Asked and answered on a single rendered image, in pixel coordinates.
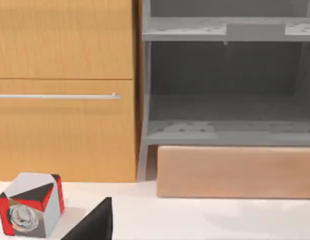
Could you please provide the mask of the pale wooden drawer front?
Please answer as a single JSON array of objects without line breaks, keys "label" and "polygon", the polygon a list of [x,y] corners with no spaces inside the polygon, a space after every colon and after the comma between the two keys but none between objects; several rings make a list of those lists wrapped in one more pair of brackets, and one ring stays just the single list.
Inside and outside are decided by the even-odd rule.
[{"label": "pale wooden drawer front", "polygon": [[310,199],[310,147],[160,146],[157,195]]}]

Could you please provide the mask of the red and grey can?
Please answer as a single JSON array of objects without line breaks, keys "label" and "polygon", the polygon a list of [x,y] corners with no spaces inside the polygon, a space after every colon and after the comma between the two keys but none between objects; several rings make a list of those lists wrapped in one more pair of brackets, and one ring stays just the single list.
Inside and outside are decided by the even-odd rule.
[{"label": "red and grey can", "polygon": [[47,238],[64,209],[58,174],[21,172],[0,194],[0,219],[7,236]]}]

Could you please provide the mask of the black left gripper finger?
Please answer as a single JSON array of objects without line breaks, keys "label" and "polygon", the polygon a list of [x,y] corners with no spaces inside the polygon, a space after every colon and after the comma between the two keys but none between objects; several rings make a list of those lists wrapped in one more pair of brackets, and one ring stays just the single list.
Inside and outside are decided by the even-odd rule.
[{"label": "black left gripper finger", "polygon": [[112,240],[112,198],[104,198],[60,240]]}]

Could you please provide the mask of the wooden cupboard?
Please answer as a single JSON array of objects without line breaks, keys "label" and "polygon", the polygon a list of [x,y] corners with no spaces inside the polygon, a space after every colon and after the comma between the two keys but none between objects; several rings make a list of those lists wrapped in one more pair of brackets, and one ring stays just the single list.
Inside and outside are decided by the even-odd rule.
[{"label": "wooden cupboard", "polygon": [[137,162],[139,155],[139,145],[140,145],[140,123],[141,123],[141,113],[140,113],[140,31],[139,31],[139,10],[140,10],[141,0],[132,0],[132,20],[133,20],[133,54],[134,54],[134,64],[133,70],[134,74],[131,79],[50,79],[50,78],[0,78],[0,80],[5,79],[21,79],[21,80],[132,80],[134,82],[134,116],[135,116],[135,141],[136,141],[136,172],[137,172]]}]

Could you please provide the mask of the grey pierced drawer inside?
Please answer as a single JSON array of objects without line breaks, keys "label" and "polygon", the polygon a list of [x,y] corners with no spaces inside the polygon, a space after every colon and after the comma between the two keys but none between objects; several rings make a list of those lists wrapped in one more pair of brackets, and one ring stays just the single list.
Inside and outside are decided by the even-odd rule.
[{"label": "grey pierced drawer inside", "polygon": [[142,0],[150,146],[310,148],[310,0]]}]

